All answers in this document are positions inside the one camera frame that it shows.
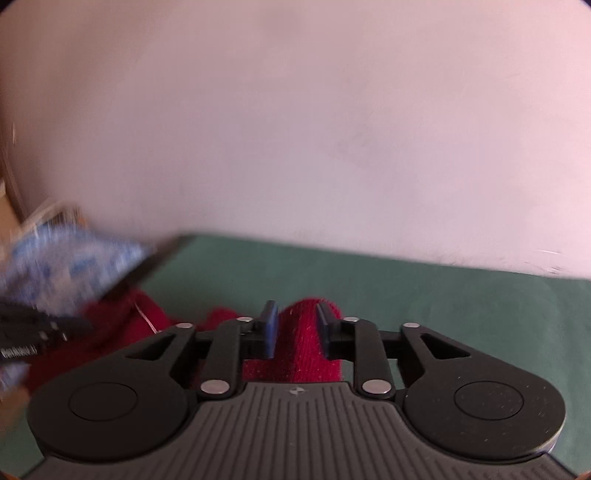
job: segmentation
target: green table surface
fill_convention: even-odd
[[[422,323],[552,382],[567,404],[554,454],[575,471],[591,468],[591,283],[586,280],[200,235],[141,288],[170,316],[192,322],[217,306],[256,315],[268,299],[285,307],[323,297],[344,315],[366,318],[383,330]],[[21,474],[38,452],[24,422],[9,437],[0,446],[0,468]],[[27,454],[17,461],[24,445]]]

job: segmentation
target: ribbed gray panel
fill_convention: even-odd
[[[549,455],[483,465],[425,445],[388,402],[346,383],[250,383],[201,406],[187,429],[144,457],[111,465],[48,458],[28,480],[566,480]]]

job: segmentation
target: red cloth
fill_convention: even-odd
[[[53,377],[153,335],[135,304],[157,330],[164,330],[175,323],[139,290],[131,291],[118,301],[91,304],[85,309],[84,317],[93,323],[94,331],[36,358],[31,364],[25,386],[32,393]]]
[[[320,299],[305,299],[283,310],[279,316],[279,330],[275,357],[271,360],[247,360],[242,367],[244,380],[268,382],[336,382],[341,380],[340,361],[328,361],[320,350],[316,332],[316,304]],[[335,316],[340,311],[329,303]],[[216,309],[209,314],[201,330],[213,330],[222,321],[238,317],[228,309]]]

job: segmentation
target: triangular cutout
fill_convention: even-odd
[[[470,356],[470,354],[457,346],[431,335],[430,333],[423,333],[421,340],[427,345],[431,354],[438,360],[449,360],[450,358],[463,358]]]
[[[134,352],[130,355],[127,355],[126,357],[136,358],[139,360],[158,360],[158,358],[160,358],[163,355],[163,353],[170,346],[173,340],[174,335],[167,335],[165,337],[162,337],[160,340],[157,340],[154,343],[149,344],[139,352]]]

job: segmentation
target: white wall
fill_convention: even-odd
[[[16,0],[0,111],[107,231],[591,277],[579,0]]]

